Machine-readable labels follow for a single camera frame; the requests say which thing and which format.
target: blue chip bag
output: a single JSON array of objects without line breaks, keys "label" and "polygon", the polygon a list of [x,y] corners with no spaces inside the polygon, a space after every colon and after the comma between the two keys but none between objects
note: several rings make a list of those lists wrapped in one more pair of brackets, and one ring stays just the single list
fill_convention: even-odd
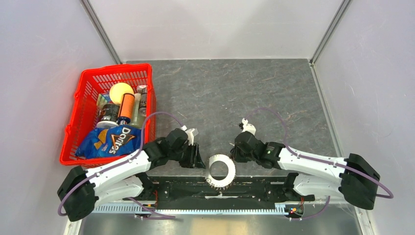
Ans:
[{"label": "blue chip bag", "polygon": [[82,141],[75,156],[87,159],[130,154],[140,148],[141,130],[128,125],[95,128]]}]

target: doritos logo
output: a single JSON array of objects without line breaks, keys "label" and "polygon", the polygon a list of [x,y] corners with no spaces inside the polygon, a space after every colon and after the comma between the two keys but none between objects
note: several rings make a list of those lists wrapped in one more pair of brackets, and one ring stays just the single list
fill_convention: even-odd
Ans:
[{"label": "doritos logo", "polygon": [[111,135],[113,146],[111,146],[109,153],[116,154],[120,146],[126,145],[130,140],[136,137],[136,136],[130,135],[130,132],[131,132],[130,128],[123,127],[121,132],[122,133],[120,135]]}]

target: white ring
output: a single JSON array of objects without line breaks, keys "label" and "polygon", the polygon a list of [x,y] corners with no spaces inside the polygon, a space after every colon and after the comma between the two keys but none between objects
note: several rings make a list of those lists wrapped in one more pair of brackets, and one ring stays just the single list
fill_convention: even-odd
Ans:
[{"label": "white ring", "polygon": [[[210,174],[210,167],[215,162],[223,162],[228,167],[228,174],[223,180],[216,180]],[[210,185],[216,188],[227,187],[235,179],[235,176],[236,176],[235,163],[233,163],[232,159],[230,159],[228,156],[224,154],[217,154],[209,158],[209,168],[207,168],[205,171],[205,177],[206,177],[206,181]]]}]

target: gray table surface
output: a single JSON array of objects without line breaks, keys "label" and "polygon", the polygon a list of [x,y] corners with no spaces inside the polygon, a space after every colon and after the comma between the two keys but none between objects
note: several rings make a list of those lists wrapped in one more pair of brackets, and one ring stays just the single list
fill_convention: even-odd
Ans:
[{"label": "gray table surface", "polygon": [[[281,60],[177,60],[150,61],[157,95],[157,110],[179,117],[188,128],[198,128],[196,142],[205,163],[215,154],[228,154],[238,124],[257,107],[278,110],[288,124],[289,143],[311,153],[335,156],[322,105],[305,59]],[[282,142],[283,129],[264,111],[250,122],[263,141]],[[157,118],[157,135],[165,136],[178,127],[168,117]],[[285,176],[287,171],[264,169],[252,162],[236,164],[237,175]],[[224,175],[226,169],[213,169]],[[149,175],[203,176],[198,169],[179,167],[177,162],[149,171]],[[306,205],[305,215],[322,208]],[[176,220],[140,221],[127,214],[91,214],[84,219],[85,235],[181,234],[181,235],[360,235],[353,206],[330,205],[320,216],[289,222],[273,215],[179,215]]]},{"label": "gray table surface", "polygon": [[[228,155],[241,132],[242,117],[257,107],[277,110],[289,129],[289,144],[299,150],[335,156],[317,88],[305,59],[260,60],[166,60],[129,61],[150,63],[157,97],[157,110],[177,116],[188,128],[197,128],[196,142],[206,163],[215,154]],[[262,141],[282,142],[284,131],[270,113],[252,118]],[[178,124],[167,116],[157,117],[157,136],[167,135]],[[225,175],[226,167],[211,169]],[[202,176],[198,169],[181,168],[170,161],[148,172],[153,176]],[[236,164],[240,176],[286,175],[253,162]]]},{"label": "gray table surface", "polygon": [[[306,205],[305,215],[322,205]],[[330,205],[316,218],[290,222],[282,215],[177,215],[175,220],[135,219],[132,214],[90,214],[80,235],[361,235],[351,205]]]}]

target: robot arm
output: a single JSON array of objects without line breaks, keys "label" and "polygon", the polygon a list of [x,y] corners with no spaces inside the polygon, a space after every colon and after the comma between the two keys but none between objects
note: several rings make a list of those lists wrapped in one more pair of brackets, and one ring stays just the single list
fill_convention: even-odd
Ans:
[{"label": "robot arm", "polygon": [[159,138],[144,145],[138,156],[136,152],[112,163],[96,168],[73,168],[58,190],[60,200],[82,180],[91,178],[75,190],[64,203],[70,221],[84,218],[94,208],[126,197],[137,197],[143,192],[143,183],[139,173],[164,165],[168,160],[178,161],[181,167],[205,168],[199,153],[199,145],[194,143],[196,129],[186,132],[173,130],[165,138]]},{"label": "robot arm", "polygon": [[347,159],[334,158],[291,148],[297,154],[295,155],[281,143],[263,143],[255,138],[256,129],[246,120],[242,120],[240,127],[242,133],[235,138],[235,146],[231,150],[231,157],[236,162],[255,161],[264,168],[294,170],[310,175],[290,173],[285,182],[286,193],[301,196],[310,194],[343,196],[354,206],[366,210],[373,209],[378,185],[342,167],[301,158],[298,154],[341,163],[371,175],[379,181],[379,174],[361,156],[350,154]]}]

